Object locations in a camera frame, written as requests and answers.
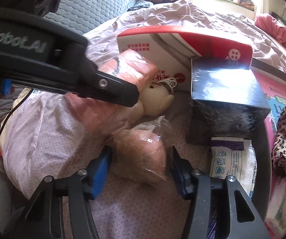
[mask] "tissue packet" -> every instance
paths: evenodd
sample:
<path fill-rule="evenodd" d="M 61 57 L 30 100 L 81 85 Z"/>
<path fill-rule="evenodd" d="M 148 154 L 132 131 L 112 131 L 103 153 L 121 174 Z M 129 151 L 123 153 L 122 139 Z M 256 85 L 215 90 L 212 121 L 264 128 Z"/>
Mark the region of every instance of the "tissue packet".
<path fill-rule="evenodd" d="M 236 177 L 251 199 L 255 187 L 257 163 L 251 140 L 231 137 L 211 139 L 212 164 L 210 176 L 225 179 Z"/>

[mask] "black cable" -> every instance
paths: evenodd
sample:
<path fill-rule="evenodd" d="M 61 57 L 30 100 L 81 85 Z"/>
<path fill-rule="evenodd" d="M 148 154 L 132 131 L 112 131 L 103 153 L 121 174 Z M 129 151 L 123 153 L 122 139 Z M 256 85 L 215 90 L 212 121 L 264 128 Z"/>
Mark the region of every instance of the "black cable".
<path fill-rule="evenodd" d="M 21 106 L 21 104 L 24 103 L 24 101 L 31 95 L 31 93 L 33 92 L 33 89 L 31 89 L 28 94 L 22 99 L 22 101 L 20 101 L 10 112 L 9 114 L 6 116 L 4 123 L 2 124 L 2 127 L 0 128 L 0 136 L 1 133 L 3 131 L 3 129 L 5 128 L 5 124 L 7 123 L 8 119 L 10 118 L 10 116 L 13 114 L 13 112 L 15 112 L 15 110 L 17 108 L 19 108 Z"/>

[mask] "pink blanket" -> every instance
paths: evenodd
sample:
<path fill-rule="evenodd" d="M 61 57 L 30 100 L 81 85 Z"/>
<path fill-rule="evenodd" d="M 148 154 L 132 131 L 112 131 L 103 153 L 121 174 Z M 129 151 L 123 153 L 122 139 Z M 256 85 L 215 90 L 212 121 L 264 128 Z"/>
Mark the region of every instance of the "pink blanket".
<path fill-rule="evenodd" d="M 257 15 L 255 19 L 255 25 L 261 28 L 270 36 L 274 37 L 286 48 L 286 27 L 284 27 L 271 15 L 267 13 Z"/>

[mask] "blue icon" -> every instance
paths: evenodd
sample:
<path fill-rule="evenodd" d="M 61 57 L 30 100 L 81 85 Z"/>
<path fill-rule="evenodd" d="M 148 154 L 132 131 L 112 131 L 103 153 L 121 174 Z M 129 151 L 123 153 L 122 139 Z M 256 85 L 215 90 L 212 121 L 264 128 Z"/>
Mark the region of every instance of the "blue icon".
<path fill-rule="evenodd" d="M 223 171 L 222 167 L 216 167 L 216 174 L 221 174 Z"/>
<path fill-rule="evenodd" d="M 224 163 L 224 158 L 217 159 L 217 165 L 222 165 Z"/>

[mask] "leopard print item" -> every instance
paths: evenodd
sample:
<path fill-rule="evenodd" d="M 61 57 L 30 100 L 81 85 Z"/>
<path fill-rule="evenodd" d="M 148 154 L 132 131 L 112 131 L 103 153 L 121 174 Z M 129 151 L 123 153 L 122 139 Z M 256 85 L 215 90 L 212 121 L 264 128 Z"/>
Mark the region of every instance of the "leopard print item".
<path fill-rule="evenodd" d="M 272 151 L 272 166 L 280 176 L 286 176 L 286 106 L 277 122 L 277 136 Z"/>

